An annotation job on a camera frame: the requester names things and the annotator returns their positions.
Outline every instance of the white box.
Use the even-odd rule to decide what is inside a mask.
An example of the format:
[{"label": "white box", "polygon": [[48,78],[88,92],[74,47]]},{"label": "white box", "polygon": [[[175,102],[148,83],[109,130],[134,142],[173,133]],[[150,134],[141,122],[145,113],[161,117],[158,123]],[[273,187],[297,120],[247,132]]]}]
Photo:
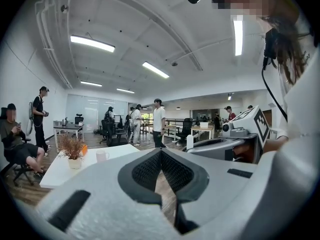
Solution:
[{"label": "white box", "polygon": [[208,122],[200,122],[200,128],[208,128],[209,123]]}]

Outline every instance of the man in white t-shirt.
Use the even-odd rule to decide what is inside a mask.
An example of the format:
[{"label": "man in white t-shirt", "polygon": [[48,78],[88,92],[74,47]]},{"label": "man in white t-shirt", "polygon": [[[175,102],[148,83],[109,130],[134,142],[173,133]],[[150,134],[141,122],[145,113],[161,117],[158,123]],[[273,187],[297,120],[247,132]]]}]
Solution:
[{"label": "man in white t-shirt", "polygon": [[140,135],[140,127],[141,127],[141,113],[140,113],[141,105],[138,104],[135,107],[135,111],[131,114],[132,124],[134,127],[133,134],[133,145],[135,147],[139,147],[139,135]]},{"label": "man in white t-shirt", "polygon": [[166,146],[162,143],[162,136],[165,133],[165,120],[166,111],[161,107],[161,99],[156,98],[154,100],[154,111],[153,111],[153,140],[156,148],[165,148]]}]

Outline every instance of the black cap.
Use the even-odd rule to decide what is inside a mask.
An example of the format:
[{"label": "black cap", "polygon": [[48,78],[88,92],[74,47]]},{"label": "black cap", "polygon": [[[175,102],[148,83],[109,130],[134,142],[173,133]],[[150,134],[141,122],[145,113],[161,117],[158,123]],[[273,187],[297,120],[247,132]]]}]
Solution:
[{"label": "black cap", "polygon": [[17,110],[15,104],[10,103],[7,107],[7,110]]},{"label": "black cap", "polygon": [[42,86],[39,91],[41,92],[42,90],[46,90],[47,92],[49,92],[49,89],[45,86]]}]

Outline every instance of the fluorescent light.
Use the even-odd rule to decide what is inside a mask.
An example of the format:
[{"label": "fluorescent light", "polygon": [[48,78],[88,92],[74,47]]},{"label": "fluorescent light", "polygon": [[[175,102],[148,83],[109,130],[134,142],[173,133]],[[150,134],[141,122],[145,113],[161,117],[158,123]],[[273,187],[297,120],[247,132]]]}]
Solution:
[{"label": "fluorescent light", "polygon": [[235,56],[242,54],[242,44],[243,44],[243,22],[242,20],[234,20],[234,36],[235,36]]},{"label": "fluorescent light", "polygon": [[80,81],[80,82],[81,82],[81,84],[85,84],[85,85],[102,87],[102,84],[99,84],[99,83],[85,82],[85,81]]},{"label": "fluorescent light", "polygon": [[99,41],[96,41],[93,39],[89,39],[89,38],[85,38],[85,37],[81,37],[81,36],[75,36],[75,35],[72,35],[70,37],[70,39],[71,39],[72,43],[96,47],[96,48],[99,48],[99,49],[102,49],[102,50],[105,50],[105,51],[108,51],[111,53],[113,53],[115,51],[115,47],[113,45],[99,42]]},{"label": "fluorescent light", "polygon": [[131,90],[123,90],[123,89],[119,89],[119,88],[117,88],[116,90],[117,91],[121,91],[121,92],[130,93],[130,94],[134,94],[135,93],[134,91],[131,91]]},{"label": "fluorescent light", "polygon": [[145,68],[153,71],[154,73],[162,76],[163,78],[168,78],[169,76],[166,73],[163,73],[161,70],[157,69],[155,66],[152,66],[150,63],[145,62],[142,64]]}]

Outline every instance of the shoe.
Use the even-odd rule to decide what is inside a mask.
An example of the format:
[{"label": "shoe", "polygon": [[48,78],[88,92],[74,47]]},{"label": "shoe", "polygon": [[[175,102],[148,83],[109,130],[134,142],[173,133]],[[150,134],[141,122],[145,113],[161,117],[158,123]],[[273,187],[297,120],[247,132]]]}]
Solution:
[{"label": "shoe", "polygon": [[36,179],[38,179],[38,180],[42,180],[42,177],[43,177],[44,175],[42,174],[42,173],[40,173],[40,172],[35,172],[34,174],[33,174],[33,177],[34,178],[36,178]]}]

